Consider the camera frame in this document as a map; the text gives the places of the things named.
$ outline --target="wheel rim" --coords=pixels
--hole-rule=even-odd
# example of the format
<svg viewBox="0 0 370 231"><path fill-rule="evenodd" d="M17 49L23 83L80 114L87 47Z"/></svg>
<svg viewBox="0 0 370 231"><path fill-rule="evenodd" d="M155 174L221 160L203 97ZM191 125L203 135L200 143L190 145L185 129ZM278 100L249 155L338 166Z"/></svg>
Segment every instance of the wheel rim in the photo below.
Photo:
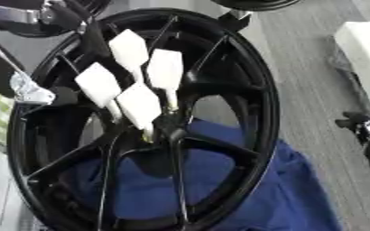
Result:
<svg viewBox="0 0 370 231"><path fill-rule="evenodd" d="M212 0L219 5L246 11L272 11L300 0Z"/></svg>
<svg viewBox="0 0 370 231"><path fill-rule="evenodd" d="M127 121L113 125L110 115L94 108L82 99L84 97L77 106L42 110L16 106L9 127L8 152L12 173L24 199L39 219L57 230L94 230L95 227L105 230L204 230L215 225L255 188L271 160L279 129L279 104L269 70L245 39L201 14L172 9L138 10L111 16L101 24L108 39L117 31L131 28L147 39L151 50L158 47L182 51L189 47L177 45L185 43L204 47L201 52L183 51L188 69L179 90L183 109L177 115L161 116L155 122L161 135L160 142L147 145L140 142L141 135ZM83 55L78 43L77 36L71 36L62 43L33 73L36 80L45 87L63 85L77 88L73 86L74 76L97 59L116 74L123 88L132 84L127 73L111 59ZM217 58L225 61L224 55L231 58L227 62L234 62L230 66L237 66L238 72L232 73L239 74L239 77L227 81L218 76L215 76L218 81L213 81L208 75L205 77L204 70L211 67L210 62L217 61ZM235 111L245 133L246 148L188 131L186 123L191 109L197 99L207 95L223 96ZM78 146L77 137L92 113L98 114L108 129L95 142L74 151ZM172 121L173 126L167 126L167 122ZM105 205L111 204L107 193L115 189L112 186L114 174L111 174L115 172L114 168L103 168L102 206L96 211L75 201L69 189L58 182L59 177L54 177L77 162L100 158L103 166L116 166L112 163L120 162L134 152L150 152L156 148L170 150L175 163L172 165L173 178L181 209L172 216L144 221L109 217ZM185 201L184 185L180 183L183 180L180 152L190 148L222 152L233 158L238 167L211 195L194 206ZM50 153L59 155L51 157Z"/></svg>

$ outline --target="white paper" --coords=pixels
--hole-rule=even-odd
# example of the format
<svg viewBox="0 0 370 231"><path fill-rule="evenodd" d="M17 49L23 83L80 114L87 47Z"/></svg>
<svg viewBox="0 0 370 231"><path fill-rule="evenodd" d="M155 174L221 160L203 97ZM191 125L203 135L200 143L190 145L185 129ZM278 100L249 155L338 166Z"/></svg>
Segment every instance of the white paper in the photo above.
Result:
<svg viewBox="0 0 370 231"><path fill-rule="evenodd" d="M38 230L36 219L22 202L8 169L6 155L0 152L0 231Z"/></svg>

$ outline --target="black machine arm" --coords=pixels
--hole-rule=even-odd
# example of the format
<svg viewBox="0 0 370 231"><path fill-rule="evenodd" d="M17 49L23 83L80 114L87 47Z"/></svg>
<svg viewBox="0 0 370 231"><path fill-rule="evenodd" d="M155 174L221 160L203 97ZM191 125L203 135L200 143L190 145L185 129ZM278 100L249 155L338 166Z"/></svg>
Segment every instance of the black machine arm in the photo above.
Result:
<svg viewBox="0 0 370 231"><path fill-rule="evenodd" d="M75 0L36 0L40 3L34 9L9 6L14 5L14 1L8 2L0 5L0 30L14 31L18 25L36 31L46 30L47 26L59 26L80 34L86 51L100 56L110 54L97 21Z"/></svg>

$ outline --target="blue fabric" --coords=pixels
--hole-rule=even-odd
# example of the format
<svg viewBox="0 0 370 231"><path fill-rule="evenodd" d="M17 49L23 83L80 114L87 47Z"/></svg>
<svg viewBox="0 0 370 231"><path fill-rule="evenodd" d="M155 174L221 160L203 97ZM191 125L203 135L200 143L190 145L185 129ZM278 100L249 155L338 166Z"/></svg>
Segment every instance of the blue fabric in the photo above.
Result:
<svg viewBox="0 0 370 231"><path fill-rule="evenodd" d="M195 120L191 130L242 145L239 129ZM90 205L99 199L99 176L90 176L99 162L77 169L79 195ZM205 198L233 168L222 154L191 150L186 161L187 193L191 203ZM177 211L171 179L143 174L130 160L118 172L119 193L115 213L141 219ZM257 189L227 219L212 230L338 231L341 230L310 164L287 143L279 141L273 160Z"/></svg>

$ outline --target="floor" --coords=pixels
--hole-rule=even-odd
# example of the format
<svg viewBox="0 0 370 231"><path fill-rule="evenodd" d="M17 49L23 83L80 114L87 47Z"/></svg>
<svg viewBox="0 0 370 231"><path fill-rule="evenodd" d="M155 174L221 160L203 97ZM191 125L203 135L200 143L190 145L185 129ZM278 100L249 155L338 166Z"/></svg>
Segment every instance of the floor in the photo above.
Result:
<svg viewBox="0 0 370 231"><path fill-rule="evenodd" d="M211 16L223 10L208 0L115 0L103 15L153 6ZM333 123L342 111L358 110L359 103L348 81L328 64L334 48L329 37L345 21L364 20L370 20L370 0L302 0L282 10L254 14L251 25L243 30L277 82L282 138L314 164L341 225L349 231L370 231L370 169L353 135ZM60 39L26 40L0 32L0 43L29 71ZM212 117L208 110L201 109L199 114L234 123L229 116Z"/></svg>

